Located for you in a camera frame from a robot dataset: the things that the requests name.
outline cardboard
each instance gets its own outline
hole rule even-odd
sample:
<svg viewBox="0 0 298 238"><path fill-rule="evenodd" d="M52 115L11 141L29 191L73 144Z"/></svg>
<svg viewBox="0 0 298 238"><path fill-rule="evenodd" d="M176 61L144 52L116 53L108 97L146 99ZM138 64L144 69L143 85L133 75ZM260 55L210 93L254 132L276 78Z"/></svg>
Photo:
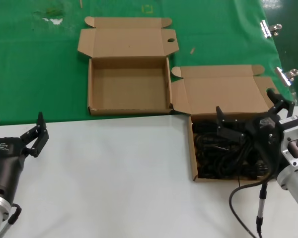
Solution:
<svg viewBox="0 0 298 238"><path fill-rule="evenodd" d="M168 114L172 108L167 56L179 50L170 18L87 17L78 51L91 57L92 115Z"/></svg>
<svg viewBox="0 0 298 238"><path fill-rule="evenodd" d="M180 78L171 84L173 108L190 115L187 127L193 181L219 179L198 177L192 123L204 119L216 120L216 106L220 106L226 115L234 119L246 119L266 112L273 106L267 96L267 89L277 89L271 78L258 76L264 71L261 65L186 66L172 69L172 74Z"/></svg>

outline wire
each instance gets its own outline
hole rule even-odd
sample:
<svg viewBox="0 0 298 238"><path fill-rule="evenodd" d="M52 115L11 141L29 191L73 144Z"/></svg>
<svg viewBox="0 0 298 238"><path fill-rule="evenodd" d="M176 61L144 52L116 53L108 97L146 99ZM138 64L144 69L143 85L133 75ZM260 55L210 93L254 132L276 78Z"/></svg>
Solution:
<svg viewBox="0 0 298 238"><path fill-rule="evenodd" d="M274 169L272 169L271 167L271 163L270 161L267 161L266 164L267 164L267 167L268 167L268 175L266 177L264 177L261 181L259 182L256 182L256 183L253 183L253 184L247 184L247 185L244 185L242 187L238 187L236 189L234 189L232 191L232 193L230 194L229 196L229 199L228 199L228 203L229 203L229 207L233 213L233 215L236 217L236 219L238 220L238 222L244 227L244 229L253 237L253 238L256 238L256 236L250 231L250 229L245 225L245 223L239 218L239 216L237 215L237 213L235 212L234 208L233 208L233 205L232 205L232 199L233 199L233 196L234 194L236 194L238 191L242 190L242 189L245 189L245 188L250 188L250 187L256 187L256 186L259 186L259 185L262 185L264 183L267 183L271 177L277 172L277 169L278 169L278 166L279 166L279 163L280 163L280 160L281 160L281 156L278 157L278 161L277 161L277 164L276 164L276 167Z"/></svg>
<svg viewBox="0 0 298 238"><path fill-rule="evenodd" d="M6 234L6 232L11 228L11 226L18 220L20 213L22 211L22 208L18 204L13 203L12 207L15 207L16 210L8 219L7 223L2 228L2 230L0 231L0 238L2 238Z"/></svg>

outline robotic arm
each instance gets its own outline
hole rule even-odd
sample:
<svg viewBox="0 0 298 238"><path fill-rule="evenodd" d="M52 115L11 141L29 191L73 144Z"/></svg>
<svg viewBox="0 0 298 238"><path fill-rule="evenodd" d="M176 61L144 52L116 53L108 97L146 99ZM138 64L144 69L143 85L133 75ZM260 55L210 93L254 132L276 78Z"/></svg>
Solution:
<svg viewBox="0 0 298 238"><path fill-rule="evenodd" d="M266 113L258 114L243 122L227 120L217 107L218 135L240 143L250 143L258 150L263 161L269 168L269 174L263 178L264 182L260 193L260 206L257 216L257 232L261 237L263 222L263 208L266 199L267 181L276 179L282 189L288 190L298 204L298 116L293 116L294 103L286 100L272 90L268 90L268 97L274 106ZM282 109L288 111L286 119L277 115ZM230 196L230 207L236 218L249 232L251 231L240 220L231 206L232 195L252 185L245 185L234 190Z"/></svg>
<svg viewBox="0 0 298 238"><path fill-rule="evenodd" d="M32 147L27 148L27 144L35 139ZM14 204L13 200L25 158L29 155L38 157L48 139L49 135L42 113L38 115L36 126L20 138L0 138L0 226L2 221L8 219L11 207L16 207L16 212L8 219L6 226L0 232L0 238L14 224L21 212L21 208Z"/></svg>

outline small debris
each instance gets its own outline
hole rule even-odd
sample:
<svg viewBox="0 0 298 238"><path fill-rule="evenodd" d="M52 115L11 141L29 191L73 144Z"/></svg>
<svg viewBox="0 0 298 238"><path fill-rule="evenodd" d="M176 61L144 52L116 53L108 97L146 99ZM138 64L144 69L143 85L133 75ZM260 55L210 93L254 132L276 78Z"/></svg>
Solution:
<svg viewBox="0 0 298 238"><path fill-rule="evenodd" d="M61 18L61 19L50 19L50 21L52 21L54 25L60 25L60 23L63 21L63 18Z"/></svg>
<svg viewBox="0 0 298 238"><path fill-rule="evenodd" d="M63 21L63 18L60 19L47 19L47 18L42 18L45 21L52 21L54 25L60 25L60 23Z"/></svg>

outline cardboard box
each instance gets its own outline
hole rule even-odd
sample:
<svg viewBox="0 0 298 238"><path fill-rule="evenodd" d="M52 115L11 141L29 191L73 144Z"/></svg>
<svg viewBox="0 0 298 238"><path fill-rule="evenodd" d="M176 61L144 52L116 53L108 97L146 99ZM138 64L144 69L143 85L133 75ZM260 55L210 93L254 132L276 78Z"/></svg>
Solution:
<svg viewBox="0 0 298 238"><path fill-rule="evenodd" d="M91 57L91 115L169 114L167 56L179 50L170 18L87 17L94 28L80 33L78 51Z"/></svg>
<svg viewBox="0 0 298 238"><path fill-rule="evenodd" d="M195 182L219 181L199 178L195 157L192 123L216 120L216 106L234 119L246 119L266 112L273 106L267 97L267 89L277 91L269 77L261 77L265 71L261 65L222 65L174 67L172 74L181 78L171 84L173 108L190 114L188 139L190 147L192 179Z"/></svg>

